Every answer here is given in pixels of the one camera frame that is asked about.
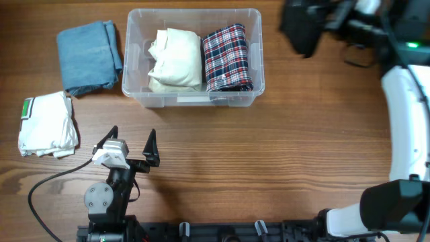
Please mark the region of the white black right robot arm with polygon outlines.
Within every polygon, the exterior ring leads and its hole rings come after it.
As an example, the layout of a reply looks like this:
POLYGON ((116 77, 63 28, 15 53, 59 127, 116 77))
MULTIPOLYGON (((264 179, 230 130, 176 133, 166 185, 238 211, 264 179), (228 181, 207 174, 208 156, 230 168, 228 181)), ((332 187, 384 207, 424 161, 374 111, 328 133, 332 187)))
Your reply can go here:
POLYGON ((319 1, 304 10, 318 31, 371 42, 382 67, 391 165, 386 183, 358 203, 322 212, 314 239, 429 233, 429 2, 319 1))

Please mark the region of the plaid shirt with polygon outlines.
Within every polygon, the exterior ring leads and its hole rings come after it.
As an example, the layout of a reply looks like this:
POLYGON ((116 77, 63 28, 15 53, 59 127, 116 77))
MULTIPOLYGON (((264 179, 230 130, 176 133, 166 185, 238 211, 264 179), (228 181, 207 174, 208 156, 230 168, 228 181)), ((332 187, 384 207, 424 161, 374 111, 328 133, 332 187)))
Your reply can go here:
POLYGON ((206 91, 252 91, 246 29, 233 24, 202 39, 206 91))

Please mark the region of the black garment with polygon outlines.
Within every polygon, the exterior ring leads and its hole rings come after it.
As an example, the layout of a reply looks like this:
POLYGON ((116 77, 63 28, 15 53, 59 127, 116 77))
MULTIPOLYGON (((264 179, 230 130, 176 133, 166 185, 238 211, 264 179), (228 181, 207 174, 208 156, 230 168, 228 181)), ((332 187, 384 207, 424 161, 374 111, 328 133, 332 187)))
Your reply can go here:
POLYGON ((279 30, 297 54, 310 58, 323 32, 328 15, 328 1, 286 0, 279 30))

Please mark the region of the cream cloth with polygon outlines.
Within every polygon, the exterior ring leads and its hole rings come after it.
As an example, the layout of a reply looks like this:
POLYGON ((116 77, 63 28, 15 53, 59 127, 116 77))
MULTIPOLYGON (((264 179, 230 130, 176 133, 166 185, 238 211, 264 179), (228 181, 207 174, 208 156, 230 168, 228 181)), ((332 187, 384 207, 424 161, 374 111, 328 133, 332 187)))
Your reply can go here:
POLYGON ((187 30, 158 30, 148 50, 155 60, 148 88, 155 93, 199 92, 202 89, 200 37, 187 30))

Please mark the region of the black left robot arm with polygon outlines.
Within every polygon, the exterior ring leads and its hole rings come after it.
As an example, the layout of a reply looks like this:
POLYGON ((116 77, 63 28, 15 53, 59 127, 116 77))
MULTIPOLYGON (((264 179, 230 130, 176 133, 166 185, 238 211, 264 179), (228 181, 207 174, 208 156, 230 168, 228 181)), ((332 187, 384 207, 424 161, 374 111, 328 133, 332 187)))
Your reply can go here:
POLYGON ((129 159, 126 141, 118 138, 114 126, 93 148, 93 162, 109 169, 104 182, 91 185, 84 196, 88 209, 89 225, 79 227, 77 241, 148 241, 147 232, 134 215, 127 215, 131 191, 138 188, 137 173, 149 173, 158 167, 160 156, 157 148, 156 130, 151 130, 142 154, 145 159, 129 159))

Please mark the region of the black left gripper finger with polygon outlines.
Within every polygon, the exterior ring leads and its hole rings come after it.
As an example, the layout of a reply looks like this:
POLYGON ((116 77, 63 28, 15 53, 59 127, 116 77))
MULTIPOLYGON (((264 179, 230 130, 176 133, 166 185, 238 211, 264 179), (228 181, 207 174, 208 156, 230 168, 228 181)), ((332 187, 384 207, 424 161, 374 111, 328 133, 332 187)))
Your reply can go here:
POLYGON ((157 148, 156 130, 152 129, 142 154, 146 157, 146 162, 151 167, 158 167, 160 164, 160 155, 157 148))
POLYGON ((117 138, 118 137, 118 127, 115 125, 112 129, 94 146, 92 154, 96 154, 98 149, 101 149, 104 143, 109 138, 117 138))

